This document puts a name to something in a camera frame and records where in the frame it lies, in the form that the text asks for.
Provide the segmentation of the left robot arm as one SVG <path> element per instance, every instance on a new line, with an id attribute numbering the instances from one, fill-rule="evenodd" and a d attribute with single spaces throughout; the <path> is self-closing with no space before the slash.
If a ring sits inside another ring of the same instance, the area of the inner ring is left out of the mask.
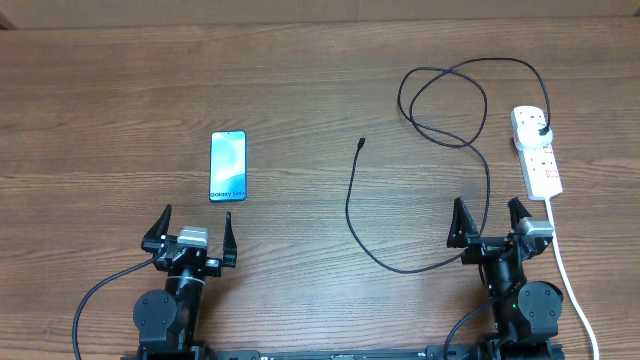
<path id="1" fill-rule="evenodd" d="M 137 359 L 214 359 L 214 351 L 195 338 L 206 279 L 219 277 L 237 263 L 232 215 L 226 214 L 223 253 L 208 255 L 209 233 L 185 226 L 168 233 L 172 207 L 166 206 L 145 233 L 141 249 L 152 255 L 156 270 L 167 274 L 165 285 L 143 294 L 134 305 L 133 322 L 139 333 Z"/>

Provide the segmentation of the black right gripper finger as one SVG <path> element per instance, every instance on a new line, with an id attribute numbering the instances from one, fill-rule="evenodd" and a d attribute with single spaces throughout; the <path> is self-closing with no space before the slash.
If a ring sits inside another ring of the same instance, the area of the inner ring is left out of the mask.
<path id="1" fill-rule="evenodd" d="M 462 197 L 454 200 L 452 222 L 446 241 L 448 248 L 466 248 L 479 238 L 479 231 Z"/>
<path id="2" fill-rule="evenodd" d="M 515 230 L 519 222 L 524 218 L 531 217 L 531 213 L 525 208 L 518 197 L 508 201 L 511 229 Z"/>

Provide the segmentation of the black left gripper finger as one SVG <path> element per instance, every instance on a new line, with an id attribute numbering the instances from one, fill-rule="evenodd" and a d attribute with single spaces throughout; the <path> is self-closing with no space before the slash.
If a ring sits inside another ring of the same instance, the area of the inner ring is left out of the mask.
<path id="1" fill-rule="evenodd" d="M 158 218 L 158 220 L 151 226 L 151 228 L 143 236 L 144 241 L 161 241 L 163 236 L 166 236 L 169 230 L 169 224 L 171 219 L 172 206 L 167 204 Z"/>
<path id="2" fill-rule="evenodd" d="M 222 266 L 235 268 L 237 264 L 237 244 L 232 228 L 232 214 L 226 213 L 223 238 Z"/>

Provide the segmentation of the blue Galaxy smartphone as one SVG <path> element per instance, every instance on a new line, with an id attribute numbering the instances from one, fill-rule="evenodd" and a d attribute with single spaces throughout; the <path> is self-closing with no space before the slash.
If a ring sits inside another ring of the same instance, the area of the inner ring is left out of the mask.
<path id="1" fill-rule="evenodd" d="M 243 201 L 247 197 L 247 134 L 244 130 L 211 134 L 211 202 Z"/>

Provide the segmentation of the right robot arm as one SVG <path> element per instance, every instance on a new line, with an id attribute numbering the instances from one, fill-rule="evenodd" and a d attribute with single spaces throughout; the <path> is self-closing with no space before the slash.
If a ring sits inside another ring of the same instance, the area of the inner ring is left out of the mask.
<path id="1" fill-rule="evenodd" d="M 562 359 L 558 335 L 563 292 L 546 281 L 527 280 L 523 262 L 551 245 L 554 227 L 548 220 L 534 218 L 519 199 L 508 202 L 511 229 L 503 237 L 480 235 L 464 200 L 454 200 L 449 248 L 462 250 L 464 265 L 477 265 L 488 289 L 488 303 L 461 319 L 447 336 L 444 359 Z M 495 332 L 485 334 L 473 345 L 455 345 L 457 330 L 476 314 L 489 309 Z"/>

